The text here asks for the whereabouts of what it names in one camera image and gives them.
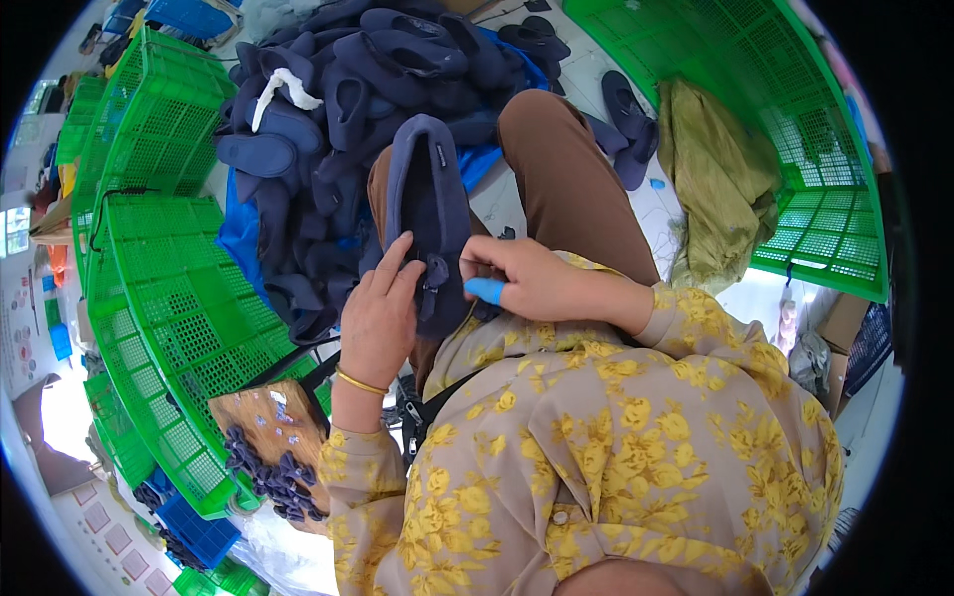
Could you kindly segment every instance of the knee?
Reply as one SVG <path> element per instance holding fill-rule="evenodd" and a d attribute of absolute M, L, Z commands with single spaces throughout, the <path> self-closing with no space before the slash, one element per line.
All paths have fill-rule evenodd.
<path fill-rule="evenodd" d="M 542 89 L 527 89 L 513 96 L 500 112 L 497 127 L 500 134 L 507 134 L 515 128 L 533 125 L 548 115 L 566 109 L 558 95 Z"/>

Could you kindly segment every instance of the gold bracelet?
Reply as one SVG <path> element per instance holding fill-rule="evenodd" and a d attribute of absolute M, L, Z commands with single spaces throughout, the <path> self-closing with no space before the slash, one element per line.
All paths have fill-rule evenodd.
<path fill-rule="evenodd" d="M 372 387 L 371 385 L 365 385 L 364 383 L 362 383 L 361 381 L 357 379 L 352 379 L 351 377 L 348 377 L 338 364 L 335 364 L 335 372 L 338 373 L 338 377 L 340 379 L 348 381 L 349 383 L 351 383 L 355 387 L 358 387 L 359 389 L 363 389 L 364 391 L 368 391 L 370 393 L 377 393 L 378 395 L 387 395 L 387 391 L 388 391 L 387 389 L 379 389 L 377 387 Z"/>

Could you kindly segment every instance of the brown pants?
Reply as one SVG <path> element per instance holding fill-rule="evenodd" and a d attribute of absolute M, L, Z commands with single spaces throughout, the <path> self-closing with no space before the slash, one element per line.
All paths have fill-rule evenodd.
<path fill-rule="evenodd" d="M 524 91 L 500 114 L 497 136 L 504 159 L 516 174 L 529 237 L 551 250 L 569 251 L 612 267 L 633 281 L 646 285 L 659 281 L 629 196 L 576 108 L 550 92 Z M 382 246 L 390 163 L 388 147 L 367 181 Z M 472 211 L 470 231 L 488 235 Z M 423 339 L 414 346 L 409 360 L 419 393 L 440 346 L 439 341 Z"/>

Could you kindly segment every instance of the hand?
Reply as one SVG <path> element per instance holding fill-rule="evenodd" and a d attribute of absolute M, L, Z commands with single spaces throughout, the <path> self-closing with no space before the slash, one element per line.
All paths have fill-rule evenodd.
<path fill-rule="evenodd" d="M 478 278 L 486 263 L 507 276 Z M 627 277 L 573 267 L 529 238 L 497 240 L 471 236 L 461 253 L 461 277 L 467 290 L 499 292 L 498 303 L 515 315 L 542 321 L 602 320 L 638 335 L 653 312 L 653 290 Z M 467 283 L 473 279 L 478 283 Z"/>
<path fill-rule="evenodd" d="M 401 268 L 412 241 L 410 232 L 395 240 L 378 268 L 364 274 L 342 311 L 339 366 L 372 387 L 390 386 L 414 347 L 414 288 L 426 265 L 412 260 Z"/>

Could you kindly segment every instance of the olive green cloth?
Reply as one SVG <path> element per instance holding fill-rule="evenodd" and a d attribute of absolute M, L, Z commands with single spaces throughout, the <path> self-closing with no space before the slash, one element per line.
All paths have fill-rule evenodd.
<path fill-rule="evenodd" d="M 663 81 L 659 98 L 659 164 L 687 215 L 671 284 L 715 295 L 742 279 L 775 233 L 776 150 L 692 83 Z"/>

